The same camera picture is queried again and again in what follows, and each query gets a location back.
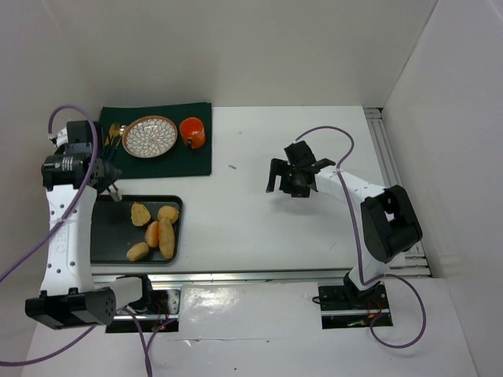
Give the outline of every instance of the white robotic arm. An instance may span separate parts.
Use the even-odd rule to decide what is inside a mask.
[[[64,147],[64,153],[49,156],[42,166],[51,229],[61,222],[86,174],[91,152],[88,129],[86,122],[69,122],[55,143]],[[85,186],[79,202],[49,240],[40,296],[25,302],[26,314],[50,328],[110,324],[118,309],[141,300],[151,289],[146,276],[125,276],[94,289],[90,264],[94,202],[97,194],[113,185],[120,175],[101,158],[94,169],[93,179]]]
[[[344,181],[346,182],[346,186],[351,196],[353,208],[358,213],[360,212],[360,203],[364,202],[366,198],[375,197],[384,193],[385,187],[383,186],[374,185],[370,182],[364,181],[361,178],[358,178],[353,174],[349,174],[344,170],[341,170],[340,173],[343,175]],[[347,204],[346,196],[344,195],[344,190],[337,175],[337,169],[335,166],[328,166],[321,169],[320,172],[314,176],[314,179],[316,181],[316,188],[319,192],[329,194],[340,202]],[[375,276],[379,276],[387,272],[390,269],[389,263],[383,263],[376,260],[369,253],[369,250],[365,245],[365,240],[362,239],[361,232],[360,238],[360,242],[362,244],[363,276],[365,280],[369,280]],[[349,272],[348,276],[356,286],[356,288],[360,291],[365,291],[375,284],[362,284],[358,274],[357,265]]]
[[[361,214],[363,224],[363,232],[358,232],[362,245],[361,264],[359,262],[347,274],[345,284],[351,284],[358,295],[373,289],[379,283],[378,276],[389,270],[392,259],[409,250],[422,238],[419,221],[406,190],[398,185],[385,188],[364,181],[338,170],[329,159],[317,161],[305,141],[289,145],[285,152],[288,162],[271,160],[266,191],[274,190],[275,179],[279,175],[280,190],[292,197],[307,198],[310,190],[314,190],[347,203],[338,175],[340,173],[347,186],[351,205]]]

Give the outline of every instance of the red wire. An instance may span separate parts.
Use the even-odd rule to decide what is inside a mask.
[[[379,313],[383,311],[383,307],[380,305],[380,303],[374,298],[374,297],[371,297],[370,298],[372,301],[374,301],[374,303],[377,305],[377,307],[379,308]]]
[[[157,320],[156,320],[156,322],[154,323],[154,327],[155,327],[155,328],[157,327],[157,322],[160,322],[160,314],[161,314],[161,312],[163,311],[163,310],[162,310],[162,308],[161,308],[161,306],[159,305],[159,303],[158,303],[158,302],[156,302],[156,305],[157,305],[157,307],[159,308],[159,311],[157,312]]]

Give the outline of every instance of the white wall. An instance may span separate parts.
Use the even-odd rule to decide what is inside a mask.
[[[107,105],[384,106],[436,0],[46,0]]]
[[[435,272],[481,377],[501,375],[501,0],[439,0],[384,109]]]
[[[53,151],[47,119],[62,103],[76,103],[97,114],[87,79],[69,53],[39,1],[0,3],[0,270],[4,271],[48,230],[40,166]],[[64,113],[61,126],[80,119]],[[24,315],[24,300],[36,297],[46,249],[0,284],[0,354],[25,360],[35,322]],[[21,368],[0,368],[20,375]]]

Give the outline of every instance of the white table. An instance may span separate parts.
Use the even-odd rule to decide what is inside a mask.
[[[125,194],[178,195],[184,218],[177,258],[155,267],[94,266],[94,273],[180,273],[297,269],[350,269],[356,263],[347,206],[324,194],[293,199],[266,194],[270,160],[303,131],[333,125],[356,147],[344,169],[382,185],[383,177],[361,107],[213,109],[212,175],[124,180]],[[322,130],[306,136],[317,159],[337,161],[350,143]],[[401,255],[396,263],[404,264]]]
[[[428,314],[424,337],[407,350],[390,350],[368,328],[321,329],[311,302],[316,283],[199,286],[182,295],[180,332],[159,335],[150,353],[155,377],[476,377],[446,282],[411,279]],[[393,328],[377,333],[394,344],[408,342],[420,327],[420,310],[409,288],[389,280]],[[54,331],[37,324],[28,359],[68,344],[83,329]],[[138,334],[92,331],[79,344],[23,377],[144,376]]]

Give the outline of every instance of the utensil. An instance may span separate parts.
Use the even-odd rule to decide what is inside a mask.
[[[151,115],[132,122],[123,133],[123,147],[140,159],[150,159],[169,151],[178,137],[176,125],[163,116]]]
[[[107,138],[105,139],[105,147],[112,143],[112,139],[118,134],[120,125],[118,123],[112,123],[110,129],[108,130]]]
[[[180,134],[182,134],[183,143],[190,149],[201,148],[206,142],[204,125],[198,118],[187,118],[180,123]]]
[[[112,158],[113,156],[116,154],[116,150],[117,148],[119,147],[119,144],[120,144],[120,141],[122,140],[123,138],[123,135],[124,135],[124,131],[126,131],[126,128],[127,126],[125,124],[123,124],[120,128],[119,128],[119,135],[117,137],[117,142],[116,144],[113,146],[113,149],[112,151],[110,152],[110,156],[108,157],[108,161],[112,161]]]

